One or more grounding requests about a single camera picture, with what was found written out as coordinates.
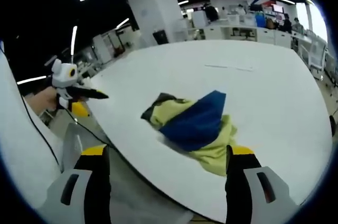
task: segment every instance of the white table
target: white table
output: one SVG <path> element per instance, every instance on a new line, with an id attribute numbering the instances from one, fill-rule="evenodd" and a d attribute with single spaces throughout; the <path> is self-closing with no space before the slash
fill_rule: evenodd
<path id="1" fill-rule="evenodd" d="M 210 219 L 226 220 L 226 178 L 166 146 L 140 118 L 161 92 L 192 100 L 225 92 L 224 113 L 238 127 L 238 144 L 289 185 L 297 204 L 328 163 L 332 139 L 324 99 L 291 49 L 223 40 L 160 45 L 132 52 L 91 81 L 110 98 L 90 100 L 89 107 L 122 155 L 158 189 Z"/>

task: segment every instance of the ceiling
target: ceiling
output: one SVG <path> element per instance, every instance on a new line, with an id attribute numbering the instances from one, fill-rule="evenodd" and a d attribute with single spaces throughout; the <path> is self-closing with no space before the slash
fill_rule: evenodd
<path id="1" fill-rule="evenodd" d="M 73 26 L 76 52 L 95 35 L 133 19 L 126 0 L 3 0 L 3 13 L 0 38 L 16 80 L 48 73 L 43 64 L 70 47 Z"/>

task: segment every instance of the floor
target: floor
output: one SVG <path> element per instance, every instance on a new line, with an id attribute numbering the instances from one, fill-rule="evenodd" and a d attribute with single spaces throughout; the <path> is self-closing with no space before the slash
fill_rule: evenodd
<path id="1" fill-rule="evenodd" d="M 323 80 L 316 80 L 318 87 L 323 95 L 327 115 L 333 115 L 335 121 L 338 123 L 338 88 L 334 89 L 330 80 L 324 75 Z M 74 116 L 78 122 L 90 129 L 94 134 L 100 138 L 106 137 L 104 132 L 101 130 L 98 123 L 93 117 L 83 118 Z M 58 111 L 55 119 L 50 123 L 49 128 L 58 137 L 64 138 L 69 123 L 74 123 L 73 119 L 64 110 Z M 338 133 L 333 137 L 333 142 L 338 142 Z M 207 221 L 203 217 L 195 215 L 190 223 L 214 223 Z"/>

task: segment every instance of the blue cloth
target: blue cloth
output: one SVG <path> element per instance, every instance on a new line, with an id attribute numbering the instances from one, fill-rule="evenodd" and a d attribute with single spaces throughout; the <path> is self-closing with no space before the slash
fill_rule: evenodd
<path id="1" fill-rule="evenodd" d="M 159 129 L 170 141 L 190 152 L 209 145 L 222 127 L 226 94 L 213 91 Z"/>

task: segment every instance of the yellow cloth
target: yellow cloth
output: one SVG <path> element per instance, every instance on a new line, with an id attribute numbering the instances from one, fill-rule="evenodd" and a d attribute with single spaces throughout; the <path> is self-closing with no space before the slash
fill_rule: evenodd
<path id="1" fill-rule="evenodd" d="M 189 100 L 183 100 L 182 102 L 168 100 L 159 106 L 155 106 L 150 119 L 151 124 L 156 129 L 160 129 L 173 117 L 195 103 Z M 213 174 L 226 176 L 227 145 L 233 146 L 236 144 L 234 141 L 236 132 L 237 129 L 232 125 L 230 116 L 223 115 L 222 128 L 217 139 L 197 151 L 189 152 L 189 154 L 198 160 L 205 170 Z"/>

